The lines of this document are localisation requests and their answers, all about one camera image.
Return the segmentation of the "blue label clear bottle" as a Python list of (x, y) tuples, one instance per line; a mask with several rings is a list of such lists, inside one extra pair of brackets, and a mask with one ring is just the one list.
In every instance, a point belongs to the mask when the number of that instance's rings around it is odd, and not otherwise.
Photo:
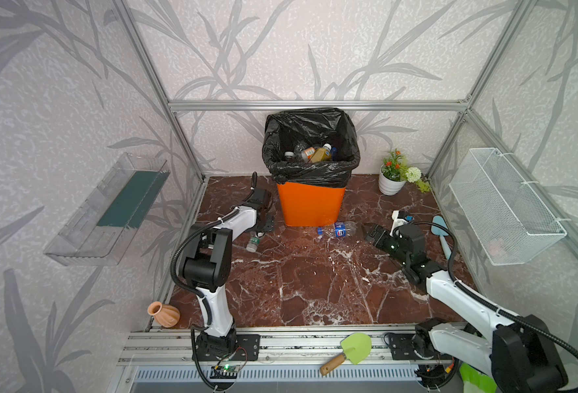
[(261, 244), (261, 237), (258, 234), (253, 234), (246, 245), (246, 250), (251, 253), (256, 253)]

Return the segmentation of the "teal silicone spatula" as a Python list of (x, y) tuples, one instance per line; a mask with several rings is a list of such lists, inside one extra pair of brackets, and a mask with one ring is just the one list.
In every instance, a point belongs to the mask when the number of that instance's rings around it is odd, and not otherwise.
[(446, 260), (449, 260), (449, 258), (452, 255), (452, 249), (447, 242), (447, 237), (449, 237), (449, 234), (446, 232), (445, 230), (446, 228), (447, 228), (446, 222), (444, 221), (443, 217), (439, 215), (433, 217), (431, 233), (439, 237), (442, 251), (444, 253), (444, 258), (446, 258)]

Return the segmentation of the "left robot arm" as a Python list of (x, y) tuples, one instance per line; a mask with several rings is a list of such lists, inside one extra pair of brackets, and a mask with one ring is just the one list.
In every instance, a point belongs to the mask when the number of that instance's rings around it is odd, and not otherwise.
[(202, 311), (203, 325), (190, 327), (192, 361), (213, 392), (228, 391), (246, 363), (258, 360), (261, 337), (237, 333), (226, 283), (233, 241), (246, 232), (262, 236), (272, 231), (274, 218), (267, 216), (270, 207), (271, 193), (257, 186), (257, 173), (253, 173), (246, 198), (217, 220), (194, 224), (171, 258), (171, 280), (177, 288), (194, 294)]

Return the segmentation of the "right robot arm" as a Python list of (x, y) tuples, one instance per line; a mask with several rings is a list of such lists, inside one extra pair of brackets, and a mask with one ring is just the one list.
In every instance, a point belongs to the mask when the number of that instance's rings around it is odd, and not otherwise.
[(363, 224), (364, 239), (398, 262), (407, 280), (444, 303), (475, 332), (448, 323), (425, 324), (423, 345), (445, 353), (493, 378), (503, 392), (567, 392), (569, 378), (558, 349), (578, 360), (578, 350), (551, 334), (534, 315), (513, 314), (489, 301), (454, 275), (454, 258), (446, 266), (426, 254), (423, 223), (385, 229)]

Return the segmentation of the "green garden trowel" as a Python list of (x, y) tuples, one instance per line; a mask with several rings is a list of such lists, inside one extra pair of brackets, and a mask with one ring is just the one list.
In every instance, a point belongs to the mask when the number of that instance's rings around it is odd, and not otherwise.
[(341, 354), (329, 360), (328, 363), (319, 369), (322, 376), (327, 376), (346, 360), (349, 360), (353, 365), (357, 365), (366, 359), (372, 350), (372, 339), (365, 333), (356, 332), (341, 341), (341, 349)]

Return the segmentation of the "clear acrylic wall shelf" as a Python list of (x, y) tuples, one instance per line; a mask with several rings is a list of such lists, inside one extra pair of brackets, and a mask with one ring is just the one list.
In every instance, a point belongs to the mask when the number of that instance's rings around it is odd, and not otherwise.
[(168, 160), (122, 154), (45, 247), (63, 266), (116, 266), (171, 171)]

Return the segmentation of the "orange trash bin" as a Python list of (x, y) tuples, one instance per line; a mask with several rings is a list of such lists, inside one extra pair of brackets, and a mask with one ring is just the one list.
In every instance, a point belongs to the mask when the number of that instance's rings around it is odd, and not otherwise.
[(278, 184), (284, 222), (289, 227), (322, 227), (334, 224), (340, 214), (345, 188), (325, 188), (301, 183)]

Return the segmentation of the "small pepsi bottle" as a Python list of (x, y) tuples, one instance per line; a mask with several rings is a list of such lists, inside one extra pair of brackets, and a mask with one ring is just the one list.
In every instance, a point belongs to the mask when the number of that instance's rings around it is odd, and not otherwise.
[(356, 222), (346, 221), (317, 227), (317, 234), (320, 237), (345, 238), (353, 237), (357, 230), (358, 224)]

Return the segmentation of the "black bin liner bag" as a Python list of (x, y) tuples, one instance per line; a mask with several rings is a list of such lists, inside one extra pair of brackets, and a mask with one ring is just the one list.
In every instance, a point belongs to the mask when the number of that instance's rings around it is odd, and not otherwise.
[[(330, 145), (331, 160), (307, 162), (300, 148)], [(360, 151), (354, 124), (334, 107), (280, 111), (267, 116), (262, 158), (273, 180), (323, 188), (344, 188), (359, 166)]]

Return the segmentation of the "orange label clear bottle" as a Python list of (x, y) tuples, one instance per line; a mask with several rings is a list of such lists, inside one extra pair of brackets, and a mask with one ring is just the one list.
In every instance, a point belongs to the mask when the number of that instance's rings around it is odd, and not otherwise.
[(314, 147), (307, 147), (306, 149), (300, 151), (300, 158), (303, 160), (303, 162), (309, 163), (315, 152), (316, 149)]

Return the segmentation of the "white potted artificial flowers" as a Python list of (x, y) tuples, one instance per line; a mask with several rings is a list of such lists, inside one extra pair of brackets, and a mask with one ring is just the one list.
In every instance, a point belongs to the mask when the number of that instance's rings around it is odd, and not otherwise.
[(405, 184), (415, 185), (421, 193), (429, 193), (429, 185), (423, 172), (408, 163), (407, 158), (398, 149), (389, 152), (384, 158), (379, 173), (379, 190), (386, 196), (394, 196)]

